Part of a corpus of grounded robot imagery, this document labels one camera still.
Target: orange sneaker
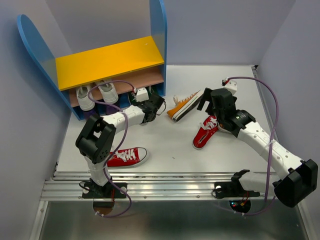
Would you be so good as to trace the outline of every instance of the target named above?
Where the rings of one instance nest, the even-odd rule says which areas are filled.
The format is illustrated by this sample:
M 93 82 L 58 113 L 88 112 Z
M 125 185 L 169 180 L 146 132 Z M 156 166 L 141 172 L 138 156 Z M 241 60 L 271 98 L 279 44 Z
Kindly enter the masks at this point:
M 199 90 L 181 101 L 178 100 L 178 97 L 174 96 L 173 101 L 175 103 L 175 108 L 167 111 L 166 113 L 172 120 L 178 122 L 183 118 L 183 116 L 185 116 L 188 112 L 194 109 L 195 106 L 198 105 L 203 94 L 204 91 Z

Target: white shoe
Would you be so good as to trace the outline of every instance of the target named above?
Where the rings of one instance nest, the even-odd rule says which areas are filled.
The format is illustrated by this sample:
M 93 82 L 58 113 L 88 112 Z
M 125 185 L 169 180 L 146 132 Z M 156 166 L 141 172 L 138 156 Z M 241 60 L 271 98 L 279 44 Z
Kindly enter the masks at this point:
M 118 97 L 115 85 L 110 81 L 111 79 L 101 80 L 101 81 L 95 82 L 95 84 L 99 85 L 99 84 L 106 83 L 105 85 L 101 85 L 98 87 L 103 97 L 103 100 L 105 103 L 115 104 L 116 102 L 118 102 L 119 97 Z
M 76 88 L 76 98 L 78 99 L 79 106 L 83 111 L 90 111 L 95 107 L 95 103 L 88 98 L 88 92 L 90 91 L 90 84 L 79 86 Z

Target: shelf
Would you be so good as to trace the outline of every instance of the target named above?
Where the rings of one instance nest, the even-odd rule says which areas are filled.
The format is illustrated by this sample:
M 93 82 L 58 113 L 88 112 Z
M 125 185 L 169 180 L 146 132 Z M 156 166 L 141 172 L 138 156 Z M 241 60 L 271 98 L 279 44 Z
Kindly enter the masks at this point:
M 72 89 L 164 64 L 152 36 L 58 57 L 55 59 L 58 88 Z
M 113 77 L 112 79 L 130 82 L 137 89 L 164 82 L 164 78 L 157 66 Z M 114 86 L 118 94 L 127 93 L 132 90 L 129 84 L 123 82 L 115 82 Z M 102 95 L 98 88 L 93 90 L 92 95 L 95 100 L 102 99 Z M 74 108 L 79 106 L 75 88 L 69 89 L 69 98 L 71 107 Z

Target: wall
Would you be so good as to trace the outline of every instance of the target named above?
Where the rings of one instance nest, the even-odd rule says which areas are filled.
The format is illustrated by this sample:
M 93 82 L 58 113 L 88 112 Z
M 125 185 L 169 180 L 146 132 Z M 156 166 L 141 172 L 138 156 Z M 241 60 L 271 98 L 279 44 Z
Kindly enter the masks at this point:
M 303 159 L 320 165 L 320 1 L 297 0 L 264 55 L 258 75 L 279 101 L 279 141 Z M 274 117 L 274 101 L 267 103 Z M 320 236 L 320 191 L 306 198 Z
M 53 174 L 70 111 L 23 45 L 17 16 L 28 15 L 55 56 L 68 47 L 44 0 L 0 4 L 0 239 L 29 239 L 45 179 Z
M 149 0 L 46 0 L 74 53 L 150 35 Z M 295 0 L 164 0 L 168 64 L 258 64 Z

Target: white table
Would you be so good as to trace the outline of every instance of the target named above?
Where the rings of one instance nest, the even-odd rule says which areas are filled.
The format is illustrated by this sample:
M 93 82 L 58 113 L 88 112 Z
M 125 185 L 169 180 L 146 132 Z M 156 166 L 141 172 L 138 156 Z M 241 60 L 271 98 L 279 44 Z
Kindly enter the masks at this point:
M 221 88 L 226 77 L 253 77 L 248 65 L 169 65 L 167 66 L 166 97 L 167 110 L 173 108 L 173 96 L 188 97 L 204 88 Z M 269 126 L 256 82 L 238 80 L 238 109 L 247 110 L 267 131 Z M 122 148 L 145 147 L 150 151 L 146 163 L 134 167 L 117 169 L 117 173 L 234 173 L 242 169 L 265 172 L 267 163 L 249 146 L 233 135 L 220 132 L 214 134 L 207 145 L 196 150 L 192 140 L 200 122 L 208 116 L 205 109 L 189 112 L 179 122 L 174 123 L 164 112 L 145 126 L 129 128 Z M 70 118 L 55 175 L 75 175 L 88 171 L 84 157 L 75 146 L 76 139 L 85 121 Z M 115 136 L 114 145 L 122 138 L 123 132 Z

